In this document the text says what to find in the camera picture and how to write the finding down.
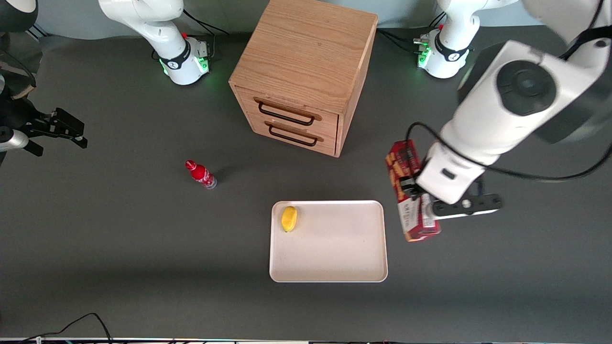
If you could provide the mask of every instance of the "black cable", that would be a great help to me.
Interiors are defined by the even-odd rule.
[[[595,26],[595,22],[597,21],[597,18],[599,17],[599,14],[602,11],[602,6],[603,6],[603,1],[604,0],[599,0],[599,3],[597,4],[597,8],[595,9],[595,14],[593,14],[593,18],[591,19],[591,23],[589,24],[589,27],[584,30],[583,32],[580,33],[580,35],[578,35],[578,37],[576,37],[574,43],[572,44],[572,46],[565,52],[563,53],[561,56],[559,56],[560,59],[566,60],[573,55],[576,50],[578,50],[578,48],[588,42],[589,40],[594,40],[597,38],[601,38],[601,37],[595,37],[596,35],[594,35],[594,31],[601,31],[601,30],[605,30],[605,28],[597,28],[594,29],[593,27]]]
[[[400,36],[398,36],[398,35],[396,35],[396,34],[393,34],[393,33],[389,32],[389,31],[387,31],[387,30],[377,29],[377,31],[378,31],[378,32],[380,32],[380,33],[381,33],[381,34],[383,34],[383,35],[386,35],[386,36],[391,36],[391,37],[393,37],[393,38],[395,38],[395,39],[397,39],[397,40],[399,40],[399,41],[401,41],[401,42],[412,43],[412,40],[411,40],[411,39],[407,39],[407,38],[400,37]]]
[[[215,30],[217,30],[217,31],[221,31],[222,33],[224,33],[224,34],[226,34],[226,35],[228,35],[228,36],[230,35],[230,33],[229,33],[229,32],[227,32],[227,31],[225,31],[225,30],[223,30],[223,29],[219,29],[219,28],[218,28],[218,27],[216,27],[216,26],[210,25],[209,23],[206,23],[206,22],[204,22],[204,21],[201,21],[201,20],[196,19],[196,18],[195,18],[193,15],[189,14],[189,12],[187,12],[187,10],[185,10],[185,9],[183,10],[183,13],[185,13],[185,14],[186,14],[186,15],[187,15],[189,18],[191,18],[191,19],[193,19],[193,20],[197,21],[197,22],[198,22],[199,24],[201,24],[201,25],[210,26],[211,28],[213,28],[213,29],[215,29]]]
[[[28,74],[28,77],[30,78],[30,85],[32,87],[36,87],[36,78],[34,78],[34,75],[32,74],[32,72],[30,72],[30,70],[25,65],[23,65],[23,63],[21,63],[18,59],[14,58],[13,55],[9,54],[5,50],[0,49],[0,53],[5,54],[11,60],[13,60],[16,64],[18,64],[21,67],[21,69],[23,69],[23,71]]]
[[[229,35],[229,33],[225,30],[221,30],[213,25],[207,24],[201,20],[197,20],[196,18],[193,17],[193,15],[189,14],[189,12],[187,12],[186,10],[183,10],[183,12],[191,19],[193,19],[196,23],[198,23],[201,27],[203,27],[204,29],[206,29],[206,31],[208,31],[211,35],[212,35],[212,51],[210,53],[210,58],[212,59],[213,57],[215,57],[215,51],[216,51],[216,42],[217,42],[217,35],[212,32],[209,28],[206,27],[206,25],[212,27],[213,29],[217,29],[221,32],[225,32],[225,34]]]
[[[602,11],[602,7],[603,7],[603,0],[599,0],[599,3],[597,4],[597,9],[595,9],[595,14],[593,14],[593,19],[591,19],[591,24],[589,24],[589,29],[592,29],[593,27],[595,27],[595,22],[597,21],[597,18],[599,17],[599,14]]]
[[[34,29],[36,29],[36,31],[40,32],[40,34],[42,35],[42,37],[49,37],[49,35],[48,35],[48,34],[46,34],[46,33],[42,32],[42,30],[40,30],[40,29],[39,29],[39,28],[38,28],[36,25],[32,25],[32,27],[33,27]]]
[[[59,332],[47,332],[47,333],[43,333],[43,334],[33,335],[32,337],[26,338],[24,340],[20,340],[17,344],[26,343],[26,342],[28,342],[28,341],[30,341],[32,339],[36,339],[37,337],[47,337],[49,335],[58,335],[58,334],[61,334],[62,332],[66,331],[68,329],[68,327],[74,325],[75,323],[79,322],[79,320],[82,320],[83,318],[86,318],[89,315],[93,315],[96,319],[98,319],[98,321],[102,325],[102,328],[104,328],[104,333],[106,334],[106,338],[108,339],[108,344],[112,344],[113,339],[111,337],[111,334],[108,332],[108,329],[106,328],[106,324],[104,324],[104,321],[102,321],[100,316],[98,314],[96,314],[96,313],[87,313],[87,314],[83,315],[82,317],[78,318],[77,320],[72,321],[70,324],[66,325]]]
[[[415,50],[410,50],[406,47],[401,46],[398,42],[394,41],[392,36],[387,36],[386,35],[386,31],[378,31],[381,35],[383,35],[384,37],[387,37],[387,39],[389,39],[391,41],[391,43],[395,44],[399,49],[402,49],[404,51],[407,51],[408,53],[414,53]]]
[[[435,23],[435,22],[436,22],[436,20],[437,20],[438,18],[442,17],[442,16],[443,16],[443,15],[445,15],[445,14],[446,14],[446,12],[444,12],[444,11],[440,12],[440,14],[439,14],[439,15],[438,15],[436,18],[432,19],[431,23],[429,23],[429,25],[428,25],[428,26],[429,26],[429,27],[434,26],[434,25],[433,25],[433,23]]]
[[[495,166],[489,166],[489,165],[485,165],[483,163],[480,163],[478,161],[475,161],[473,159],[470,159],[469,157],[459,153],[455,148],[453,148],[451,145],[449,145],[448,143],[446,143],[446,141],[444,141],[440,135],[438,135],[438,133],[433,130],[429,125],[423,123],[423,122],[415,122],[412,123],[410,125],[410,127],[408,127],[408,130],[406,131],[406,145],[408,145],[408,140],[410,139],[410,133],[412,132],[414,127],[422,127],[424,128],[430,135],[432,135],[433,137],[436,138],[436,140],[438,140],[442,145],[444,145],[446,148],[450,149],[451,152],[455,153],[456,155],[458,155],[459,157],[474,163],[480,167],[484,167],[487,170],[493,171],[493,172],[497,172],[497,173],[501,173],[501,174],[506,174],[508,176],[513,176],[513,177],[518,177],[518,178],[523,178],[523,179],[529,179],[532,181],[538,181],[538,182],[565,182],[565,181],[569,181],[572,179],[578,179],[578,178],[582,178],[582,177],[586,177],[589,174],[595,172],[596,170],[598,170],[601,166],[603,166],[603,164],[608,161],[608,159],[610,158],[610,155],[612,154],[612,143],[610,144],[610,146],[608,147],[608,150],[606,151],[606,153],[604,153],[604,155],[601,157],[601,159],[599,159],[599,161],[597,161],[593,166],[587,168],[586,170],[580,172],[580,173],[576,173],[576,174],[571,174],[569,176],[563,176],[563,177],[548,177],[548,176],[539,176],[537,174],[529,174],[529,173],[523,173],[523,172],[517,172],[517,171],[512,171],[512,170],[507,170],[505,168],[500,168],[500,167],[495,167]]]
[[[436,23],[433,25],[434,27],[435,27],[435,26],[438,26],[438,24],[440,23],[440,21],[441,21],[442,19],[444,19],[444,17],[446,17],[446,13],[445,13],[445,12],[443,12],[443,13],[444,13],[444,15],[443,15],[443,16],[441,16],[441,17],[440,17],[440,19],[438,19],[438,21],[437,21],[437,22],[436,22]]]

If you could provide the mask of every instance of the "lemon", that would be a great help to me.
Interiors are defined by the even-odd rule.
[[[280,218],[280,224],[283,226],[283,230],[290,232],[296,226],[297,222],[297,209],[288,206],[283,210],[283,215]]]

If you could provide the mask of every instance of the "table surface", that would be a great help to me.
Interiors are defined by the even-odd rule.
[[[509,38],[563,50],[543,27],[483,28],[473,45]],[[42,41],[31,100],[81,119],[89,147],[39,138],[43,157],[10,152],[0,169],[0,334],[58,331],[97,312],[115,337],[612,342],[612,164],[566,184],[487,173],[504,209],[407,243],[384,157],[410,123],[439,129],[452,117],[466,69],[436,80],[377,36],[336,159],[250,130],[227,83],[247,39],[219,39],[212,73],[184,87],[143,39]],[[611,133],[553,146],[530,137],[498,165],[574,173]],[[431,138],[414,138],[424,153]],[[194,183],[186,159],[209,167],[217,188]],[[280,200],[379,201],[387,280],[273,282],[270,211]],[[87,320],[66,335],[103,332]]]

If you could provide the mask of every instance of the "gray wall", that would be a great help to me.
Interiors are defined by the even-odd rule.
[[[382,28],[414,28],[429,24],[435,0],[325,0],[378,15]],[[229,32],[253,31],[268,0],[185,0],[196,18]],[[79,39],[135,36],[128,27],[109,20],[97,0],[39,0],[38,24],[46,32]],[[478,12],[483,26],[538,25],[520,3]],[[174,21],[181,31],[196,34],[201,28],[186,16]]]

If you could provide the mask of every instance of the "drawer handle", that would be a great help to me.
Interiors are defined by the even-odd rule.
[[[271,123],[266,123],[266,124],[268,125],[268,132],[270,133],[270,135],[276,136],[276,137],[280,137],[282,139],[289,140],[289,141],[292,141],[292,142],[295,142],[295,143],[303,144],[304,146],[314,147],[316,145],[316,142],[319,140],[318,137],[310,137],[310,136],[305,136],[305,137],[313,139],[314,140],[313,142],[306,142],[306,141],[298,140],[297,138],[293,138],[293,137],[289,137],[289,136],[286,136],[286,135],[283,135],[283,134],[275,133],[275,132],[272,131],[272,129],[279,129],[279,130],[282,130],[282,129],[281,128],[276,128]]]
[[[299,125],[312,125],[314,123],[314,121],[315,121],[315,117],[314,116],[310,116],[310,121],[305,122],[305,121],[300,121],[299,119],[294,119],[294,118],[291,118],[291,117],[283,116],[282,114],[278,114],[278,113],[274,113],[274,112],[271,112],[271,111],[264,110],[262,108],[263,106],[264,106],[264,103],[263,102],[259,102],[259,112],[267,114],[267,115],[272,116],[272,117],[284,119],[286,121],[293,122],[295,124],[299,124]]]

